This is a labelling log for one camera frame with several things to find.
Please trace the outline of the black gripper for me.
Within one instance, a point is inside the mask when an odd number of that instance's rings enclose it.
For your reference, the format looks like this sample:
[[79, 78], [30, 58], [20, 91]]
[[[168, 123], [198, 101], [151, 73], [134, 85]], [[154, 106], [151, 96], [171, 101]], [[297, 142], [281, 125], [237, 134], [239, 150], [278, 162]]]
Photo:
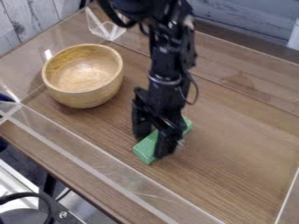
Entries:
[[188, 81], [182, 76], [174, 80], [159, 79], [155, 74], [148, 74], [148, 81], [148, 89], [135, 88], [132, 131], [140, 141], [150, 135], [152, 127], [158, 128], [154, 156], [162, 159], [175, 153], [187, 128], [182, 110]]

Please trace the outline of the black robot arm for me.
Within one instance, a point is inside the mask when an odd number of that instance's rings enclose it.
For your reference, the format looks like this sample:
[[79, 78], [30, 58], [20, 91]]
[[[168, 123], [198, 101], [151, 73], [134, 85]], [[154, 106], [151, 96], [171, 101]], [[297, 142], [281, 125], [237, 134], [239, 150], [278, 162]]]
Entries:
[[154, 156], [175, 153], [187, 123], [183, 108], [190, 90], [199, 86], [190, 70], [197, 65], [192, 7], [187, 0], [98, 0], [108, 18], [122, 28], [139, 27], [150, 38], [148, 88], [135, 89], [132, 130], [142, 139], [158, 130]]

